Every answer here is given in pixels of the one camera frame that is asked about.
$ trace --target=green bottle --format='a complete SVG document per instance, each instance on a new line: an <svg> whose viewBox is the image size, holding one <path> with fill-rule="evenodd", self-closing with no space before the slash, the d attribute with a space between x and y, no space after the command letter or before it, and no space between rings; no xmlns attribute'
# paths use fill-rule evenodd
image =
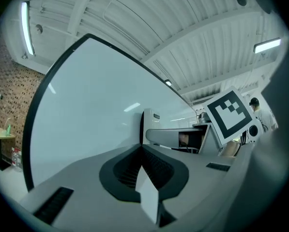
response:
<svg viewBox="0 0 289 232"><path fill-rule="evenodd" d="M11 131L11 125L9 124L5 135L10 136L10 131Z"/></svg>

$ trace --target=ceiling light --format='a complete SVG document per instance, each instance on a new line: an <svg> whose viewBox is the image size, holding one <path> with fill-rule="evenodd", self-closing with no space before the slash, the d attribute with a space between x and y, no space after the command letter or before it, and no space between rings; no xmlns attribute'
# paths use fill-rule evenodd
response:
<svg viewBox="0 0 289 232"><path fill-rule="evenodd" d="M52 91L53 94L56 94L55 89L51 84L48 85L48 88Z"/></svg>
<svg viewBox="0 0 289 232"><path fill-rule="evenodd" d="M20 11L21 11L22 27L23 27L26 46L27 46L28 52L31 55L33 55L34 51L33 51L33 46L32 46L31 37L30 37L29 10L28 10L27 2L22 2Z"/></svg>
<svg viewBox="0 0 289 232"><path fill-rule="evenodd" d="M178 119L174 119L174 120L171 120L171 121L177 121L177 120L181 120L181 119L185 119L185 118L178 118Z"/></svg>
<svg viewBox="0 0 289 232"><path fill-rule="evenodd" d="M172 83L170 82L169 79L165 80L165 83L166 83L168 86L171 86L171 85L172 85Z"/></svg>
<svg viewBox="0 0 289 232"><path fill-rule="evenodd" d="M127 108L124 110L124 112L129 112L130 110L136 108L137 106L140 106L140 103L135 103L135 104L127 107Z"/></svg>
<svg viewBox="0 0 289 232"><path fill-rule="evenodd" d="M281 39L276 38L273 40L265 41L259 44L254 45L254 53L259 53L265 50L268 50L270 48L279 46L281 44Z"/></svg>

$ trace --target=white paper card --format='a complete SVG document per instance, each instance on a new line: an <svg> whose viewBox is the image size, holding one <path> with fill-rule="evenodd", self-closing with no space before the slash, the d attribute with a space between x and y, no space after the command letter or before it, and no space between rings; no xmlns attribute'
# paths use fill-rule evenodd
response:
<svg viewBox="0 0 289 232"><path fill-rule="evenodd" d="M159 194L158 190L145 172L143 166L141 166L137 177L136 191L139 192L141 196L141 208L153 221L153 223L156 223Z"/></svg>
<svg viewBox="0 0 289 232"><path fill-rule="evenodd" d="M229 89L203 103L221 145L228 143L254 124L255 116L239 91Z"/></svg>

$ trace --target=white ceiling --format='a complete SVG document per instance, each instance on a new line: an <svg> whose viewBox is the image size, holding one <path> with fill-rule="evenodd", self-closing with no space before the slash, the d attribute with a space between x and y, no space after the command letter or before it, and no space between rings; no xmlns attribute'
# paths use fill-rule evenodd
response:
<svg viewBox="0 0 289 232"><path fill-rule="evenodd" d="M29 1L36 54L30 64L50 67L72 43L91 33L170 79L191 103L231 85L246 95L282 59L283 46L253 53L254 44L286 36L280 18L264 13L255 0L245 7L236 0ZM19 27L18 19L12 21ZM36 24L42 25L42 34Z"/></svg>

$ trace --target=white wall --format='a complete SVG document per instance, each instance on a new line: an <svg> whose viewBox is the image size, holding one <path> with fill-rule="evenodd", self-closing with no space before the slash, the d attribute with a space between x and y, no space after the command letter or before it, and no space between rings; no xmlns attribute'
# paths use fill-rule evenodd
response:
<svg viewBox="0 0 289 232"><path fill-rule="evenodd" d="M145 108L159 112L162 127L190 127L195 116L147 70L88 39L62 64L40 101L30 142L34 185L74 161L138 144ZM180 118L185 123L175 120Z"/></svg>
<svg viewBox="0 0 289 232"><path fill-rule="evenodd" d="M1 17L3 38L15 62L42 74L46 74L49 69L48 64L38 63L37 57L30 55L27 51L20 16L20 5L23 1L28 0L12 0L3 13ZM22 58L25 52L27 52L28 58Z"/></svg>

